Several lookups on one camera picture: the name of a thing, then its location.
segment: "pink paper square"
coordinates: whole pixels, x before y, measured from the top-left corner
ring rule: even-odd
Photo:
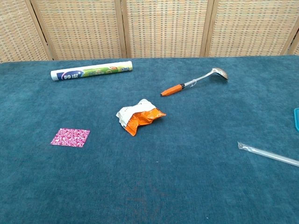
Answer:
[[[90,130],[60,128],[51,145],[83,147]]]

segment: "plastic wrap roll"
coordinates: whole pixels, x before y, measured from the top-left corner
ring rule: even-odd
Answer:
[[[98,64],[85,67],[61,69],[51,71],[51,77],[54,81],[66,80],[72,78],[82,78],[88,76],[110,74],[123,71],[131,71],[133,69],[132,62],[116,62],[109,64]]]

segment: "woven panel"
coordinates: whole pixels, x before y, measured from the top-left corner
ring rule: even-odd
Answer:
[[[299,45],[298,45],[297,48],[295,49],[294,54],[295,54],[295,55],[299,55]]]
[[[47,59],[25,1],[0,1],[0,63]]]
[[[209,56],[280,55],[298,0],[219,0]]]
[[[198,57],[207,0],[127,0],[131,57]]]
[[[36,0],[57,59],[120,58],[114,0]]]

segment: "clear plastic straw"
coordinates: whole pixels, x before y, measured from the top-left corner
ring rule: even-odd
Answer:
[[[297,160],[293,160],[293,159],[290,159],[290,158],[287,158],[287,157],[284,157],[284,156],[281,156],[281,155],[278,155],[278,154],[275,154],[275,153],[271,153],[271,152],[267,152],[267,151],[264,151],[264,150],[261,150],[261,149],[258,149],[258,148],[254,148],[252,146],[248,146],[248,145],[245,145],[245,144],[240,143],[240,142],[238,142],[238,147],[239,147],[239,149],[244,149],[244,150],[249,151],[251,153],[266,156],[266,157],[269,157],[271,159],[275,159],[275,160],[282,161],[282,162],[285,162],[285,163],[288,163],[288,164],[299,167],[299,161],[297,161]]]

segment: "orange wrapper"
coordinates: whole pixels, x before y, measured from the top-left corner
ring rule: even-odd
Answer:
[[[135,106],[123,107],[116,114],[121,126],[132,136],[136,135],[138,126],[149,125],[153,120],[165,115],[146,99],[140,100]]]

